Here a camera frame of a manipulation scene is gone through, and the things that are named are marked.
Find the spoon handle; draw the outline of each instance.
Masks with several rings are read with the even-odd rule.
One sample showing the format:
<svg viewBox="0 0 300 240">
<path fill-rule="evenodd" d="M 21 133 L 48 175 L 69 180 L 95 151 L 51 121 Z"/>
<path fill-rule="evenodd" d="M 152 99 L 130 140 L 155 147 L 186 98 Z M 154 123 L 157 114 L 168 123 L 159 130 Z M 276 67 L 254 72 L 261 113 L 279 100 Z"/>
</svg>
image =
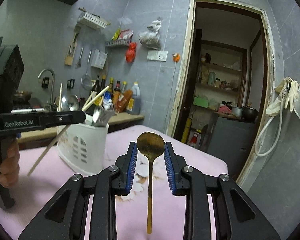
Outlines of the spoon handle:
<svg viewBox="0 0 300 240">
<path fill-rule="evenodd" d="M 148 189 L 148 219 L 147 219 L 147 233 L 152 233 L 152 171 L 153 162 L 149 162 L 149 189 Z"/>
</svg>

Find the ceiling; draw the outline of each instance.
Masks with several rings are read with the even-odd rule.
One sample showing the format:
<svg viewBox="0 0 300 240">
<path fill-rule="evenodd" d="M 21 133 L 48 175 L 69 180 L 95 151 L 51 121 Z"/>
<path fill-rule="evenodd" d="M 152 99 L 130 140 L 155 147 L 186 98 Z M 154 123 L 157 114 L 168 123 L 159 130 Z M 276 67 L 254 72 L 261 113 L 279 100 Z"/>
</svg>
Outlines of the ceiling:
<svg viewBox="0 0 300 240">
<path fill-rule="evenodd" d="M 257 19 L 241 14 L 198 8 L 195 28 L 202 29 L 202 39 L 248 49 L 260 24 Z"/>
</svg>

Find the gold spoon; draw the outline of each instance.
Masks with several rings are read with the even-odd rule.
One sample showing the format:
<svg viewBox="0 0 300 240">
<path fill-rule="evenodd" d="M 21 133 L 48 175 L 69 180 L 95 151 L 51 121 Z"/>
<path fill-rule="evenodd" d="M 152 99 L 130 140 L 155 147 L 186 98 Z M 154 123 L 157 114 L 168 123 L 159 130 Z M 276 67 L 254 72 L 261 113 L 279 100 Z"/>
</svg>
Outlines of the gold spoon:
<svg viewBox="0 0 300 240">
<path fill-rule="evenodd" d="M 152 232 L 152 171 L 154 160 L 164 153 L 164 140 L 157 134 L 145 132 L 137 139 L 137 148 L 149 161 L 149 190 L 148 190 L 148 218 L 147 233 Z"/>
</svg>

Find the wooden door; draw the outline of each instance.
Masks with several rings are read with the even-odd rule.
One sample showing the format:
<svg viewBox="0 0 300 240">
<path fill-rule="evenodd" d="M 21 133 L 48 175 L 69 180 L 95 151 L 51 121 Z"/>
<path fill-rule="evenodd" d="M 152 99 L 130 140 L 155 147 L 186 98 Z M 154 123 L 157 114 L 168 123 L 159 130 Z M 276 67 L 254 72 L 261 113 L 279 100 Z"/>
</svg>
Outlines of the wooden door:
<svg viewBox="0 0 300 240">
<path fill-rule="evenodd" d="M 188 70 L 188 75 L 187 75 L 187 80 L 185 85 L 185 92 L 183 94 L 178 123 L 173 136 L 178 141 L 180 141 L 182 138 L 183 130 L 186 126 L 186 121 L 190 114 L 190 108 L 192 106 L 193 99 L 194 99 L 194 90 L 197 81 L 197 72 L 198 72 L 199 63 L 201 59 L 201 38 L 202 38 L 202 29 L 196 29 L 192 41 L 192 51 L 190 55 L 189 70 Z"/>
</svg>

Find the red bottle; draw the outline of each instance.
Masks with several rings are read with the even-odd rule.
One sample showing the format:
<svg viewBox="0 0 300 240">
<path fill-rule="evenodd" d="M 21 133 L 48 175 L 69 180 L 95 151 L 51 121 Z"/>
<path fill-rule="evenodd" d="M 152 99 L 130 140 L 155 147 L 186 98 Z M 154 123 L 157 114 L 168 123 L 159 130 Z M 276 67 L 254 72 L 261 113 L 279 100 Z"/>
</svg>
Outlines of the red bottle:
<svg viewBox="0 0 300 240">
<path fill-rule="evenodd" d="M 192 148 L 195 148 L 197 146 L 197 137 L 198 135 L 194 133 L 191 141 L 189 142 L 189 146 L 191 146 Z"/>
<path fill-rule="evenodd" d="M 126 52 L 126 60 L 128 63 L 132 63 L 133 60 L 136 57 L 136 48 L 137 48 L 137 43 L 136 42 L 132 42 L 129 45 L 129 49 Z"/>
</svg>

